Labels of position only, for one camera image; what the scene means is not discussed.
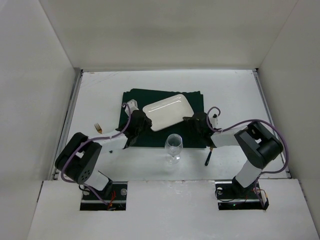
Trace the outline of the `dark green cloth placemat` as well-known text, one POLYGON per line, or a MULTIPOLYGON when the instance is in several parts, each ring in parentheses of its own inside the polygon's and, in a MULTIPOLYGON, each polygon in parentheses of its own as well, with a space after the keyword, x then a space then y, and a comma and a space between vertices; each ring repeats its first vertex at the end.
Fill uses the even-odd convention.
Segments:
MULTIPOLYGON (((173 91, 133 88, 130 91, 123 93, 122 102, 127 103, 130 100, 136 100, 138 108, 142 109, 146 105, 166 99, 168 97, 172 97, 177 94, 177 92, 173 91)), ((192 107, 192 110, 195 113, 204 111, 204 96, 201 94, 200 91, 182 92, 182 94, 186 97, 190 106, 192 107)), ((157 132, 148 129, 147 131, 138 136, 133 146, 147 148, 163 148, 165 146, 167 137, 171 134, 178 134, 182 137, 184 148, 206 148, 206 145, 201 141, 201 139, 199 139, 198 137, 193 137, 192 132, 189 130, 185 122, 177 123, 173 126, 170 126, 157 132)))

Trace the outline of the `white rectangular plate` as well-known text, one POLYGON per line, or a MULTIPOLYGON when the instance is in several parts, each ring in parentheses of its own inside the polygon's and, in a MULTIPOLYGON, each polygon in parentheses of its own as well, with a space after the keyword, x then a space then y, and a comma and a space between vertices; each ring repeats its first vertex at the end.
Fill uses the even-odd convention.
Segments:
POLYGON ((151 120, 150 127, 153 132, 158 132, 175 124, 181 123, 183 117, 192 117, 194 111, 183 94, 159 100, 148 104, 142 111, 151 120))

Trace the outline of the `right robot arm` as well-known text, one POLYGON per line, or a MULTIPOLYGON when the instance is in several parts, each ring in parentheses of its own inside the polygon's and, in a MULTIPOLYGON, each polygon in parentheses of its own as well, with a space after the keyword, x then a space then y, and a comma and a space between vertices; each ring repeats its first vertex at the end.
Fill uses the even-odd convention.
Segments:
POLYGON ((239 146, 246 156, 246 162, 239 173, 232 179, 231 194, 240 199, 253 190, 261 175, 277 174, 285 170, 289 163, 288 146, 280 133, 274 136, 264 125, 273 130, 275 127, 260 119, 249 119, 236 123, 228 128, 214 128, 205 112, 195 113, 192 117, 184 116, 193 136, 200 139, 206 146, 216 149, 239 146), (263 169, 282 152, 285 164, 277 171, 263 169))

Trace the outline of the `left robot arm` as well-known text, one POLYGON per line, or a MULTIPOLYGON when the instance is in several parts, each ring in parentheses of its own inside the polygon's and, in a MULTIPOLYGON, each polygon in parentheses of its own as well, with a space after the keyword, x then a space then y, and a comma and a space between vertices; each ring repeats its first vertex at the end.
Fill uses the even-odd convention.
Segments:
POLYGON ((142 110, 134 110, 127 121, 114 131, 93 138, 77 132, 55 160, 62 180, 85 186, 100 200, 112 191, 113 181, 95 169, 101 153, 131 147, 140 134, 149 130, 152 120, 142 110))

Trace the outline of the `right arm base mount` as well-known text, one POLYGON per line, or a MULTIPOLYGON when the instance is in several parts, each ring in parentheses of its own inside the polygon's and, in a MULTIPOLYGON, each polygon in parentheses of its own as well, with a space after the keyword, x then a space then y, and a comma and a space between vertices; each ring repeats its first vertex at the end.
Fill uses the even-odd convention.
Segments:
POLYGON ((220 211, 266 211, 270 205, 268 195, 259 183, 256 187, 250 186, 245 192, 235 193, 231 181, 216 181, 214 194, 220 211))

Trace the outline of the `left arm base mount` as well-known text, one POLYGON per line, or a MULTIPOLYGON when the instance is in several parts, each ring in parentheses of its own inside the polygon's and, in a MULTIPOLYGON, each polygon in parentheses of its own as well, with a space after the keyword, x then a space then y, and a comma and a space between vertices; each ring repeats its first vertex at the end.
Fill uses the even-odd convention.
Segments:
POLYGON ((106 195, 95 190, 103 202, 87 187, 79 185, 82 191, 81 211, 125 211, 127 207, 128 183, 126 181, 113 182, 106 195))

